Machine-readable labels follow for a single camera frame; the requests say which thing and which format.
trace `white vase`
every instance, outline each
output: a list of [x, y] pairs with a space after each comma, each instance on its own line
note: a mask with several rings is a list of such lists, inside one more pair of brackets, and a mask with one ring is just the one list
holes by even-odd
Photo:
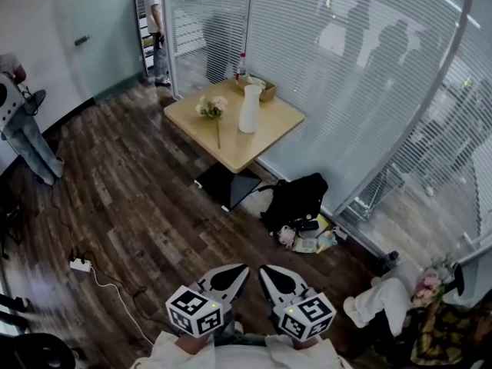
[[239, 114], [239, 129], [246, 134], [256, 131], [256, 122], [260, 110], [261, 88], [256, 85], [244, 87], [244, 102]]

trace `black table base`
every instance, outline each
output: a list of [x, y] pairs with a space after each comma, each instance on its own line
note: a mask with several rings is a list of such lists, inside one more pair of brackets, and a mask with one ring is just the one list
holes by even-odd
[[261, 183], [261, 179], [248, 168], [234, 174], [217, 162], [194, 182], [229, 212]]

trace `white cable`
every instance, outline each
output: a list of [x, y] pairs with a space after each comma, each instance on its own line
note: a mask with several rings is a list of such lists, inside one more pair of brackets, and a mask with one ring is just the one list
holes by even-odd
[[115, 285], [115, 284], [112, 284], [112, 283], [109, 283], [109, 284], [99, 284], [98, 282], [98, 276], [97, 274], [95, 273], [95, 269], [93, 267], [91, 267], [91, 270], [94, 272], [94, 279], [95, 279], [95, 282], [98, 284], [99, 287], [109, 287], [109, 286], [112, 286], [116, 289], [116, 292], [118, 292], [118, 296], [120, 298], [120, 301], [122, 302], [123, 304], [123, 307], [125, 308], [128, 316], [130, 316], [130, 318], [133, 320], [133, 322], [135, 323], [135, 325], [137, 326], [137, 328], [139, 329], [140, 333], [141, 333], [141, 336], [144, 337], [144, 339], [151, 344], [151, 346], [154, 346], [154, 344], [150, 341], [150, 339], [148, 337], [145, 336], [144, 334], [144, 331], [140, 328], [140, 325], [138, 325], [138, 322], [133, 318], [133, 316], [130, 314], [130, 312], [128, 311], [128, 308], [126, 307], [126, 303], [125, 301], [123, 301], [123, 298], [121, 297], [121, 294], [120, 294], [120, 290], [119, 288]]

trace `black backpack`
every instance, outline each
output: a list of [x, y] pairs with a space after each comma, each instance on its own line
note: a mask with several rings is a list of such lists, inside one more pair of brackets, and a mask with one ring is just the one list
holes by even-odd
[[316, 218], [328, 184], [316, 173], [290, 182], [280, 180], [258, 191], [267, 189], [274, 191], [274, 199], [267, 211], [261, 212], [261, 221], [270, 232], [277, 232], [284, 225], [295, 229]]

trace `wooden table top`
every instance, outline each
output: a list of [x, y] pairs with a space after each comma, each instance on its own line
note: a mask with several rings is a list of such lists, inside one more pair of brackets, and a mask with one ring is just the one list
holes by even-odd
[[[198, 116], [195, 111], [202, 95], [209, 99], [222, 95], [228, 100], [226, 112], [219, 121], [220, 149], [215, 122]], [[164, 113], [217, 161], [237, 174], [304, 120], [304, 115], [299, 111], [274, 98], [260, 102], [257, 130], [254, 134], [245, 134], [238, 128], [243, 100], [244, 91], [237, 88], [234, 80], [227, 80], [169, 105]]]

